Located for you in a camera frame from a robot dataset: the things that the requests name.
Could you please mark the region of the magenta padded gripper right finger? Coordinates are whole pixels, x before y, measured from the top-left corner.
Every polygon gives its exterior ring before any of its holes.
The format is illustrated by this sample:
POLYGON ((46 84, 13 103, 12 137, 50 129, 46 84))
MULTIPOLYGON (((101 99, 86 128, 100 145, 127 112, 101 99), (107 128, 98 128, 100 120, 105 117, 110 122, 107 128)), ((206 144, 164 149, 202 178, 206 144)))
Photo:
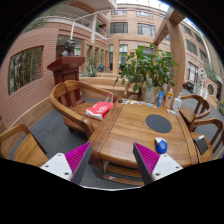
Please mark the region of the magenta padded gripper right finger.
POLYGON ((133 144, 133 154, 145 185, 182 169, 168 154, 159 155, 138 143, 133 144))

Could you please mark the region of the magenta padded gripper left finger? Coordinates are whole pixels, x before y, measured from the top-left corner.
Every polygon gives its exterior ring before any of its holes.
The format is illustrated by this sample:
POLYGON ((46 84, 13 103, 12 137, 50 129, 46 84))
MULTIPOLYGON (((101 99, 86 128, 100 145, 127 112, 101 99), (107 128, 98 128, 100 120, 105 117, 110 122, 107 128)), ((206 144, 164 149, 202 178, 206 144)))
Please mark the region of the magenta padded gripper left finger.
POLYGON ((66 154, 57 153, 48 162, 42 165, 41 168, 79 185, 91 153, 92 146, 90 143, 86 143, 66 154))

